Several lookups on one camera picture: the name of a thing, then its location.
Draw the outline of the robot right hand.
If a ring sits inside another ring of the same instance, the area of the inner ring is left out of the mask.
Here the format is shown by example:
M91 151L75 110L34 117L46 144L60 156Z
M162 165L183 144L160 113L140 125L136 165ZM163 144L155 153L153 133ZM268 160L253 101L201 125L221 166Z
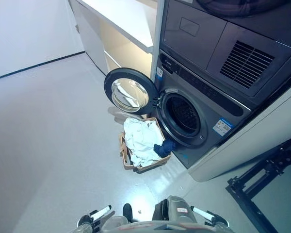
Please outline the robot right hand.
M195 206L191 206L191 210L202 216L206 221L205 221L205 225L208 226L215 226L219 223L222 223L224 225L226 225L227 227L230 227L229 222L227 220L225 220L223 217L221 217L220 215L217 215L213 212L210 211L203 211Z

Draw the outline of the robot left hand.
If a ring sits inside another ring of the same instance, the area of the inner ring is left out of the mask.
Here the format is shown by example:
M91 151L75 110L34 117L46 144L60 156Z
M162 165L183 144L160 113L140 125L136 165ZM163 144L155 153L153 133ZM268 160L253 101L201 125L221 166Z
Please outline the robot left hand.
M101 210L94 210L89 214L83 215L77 222L77 233L98 233L101 219L112 209L107 205Z

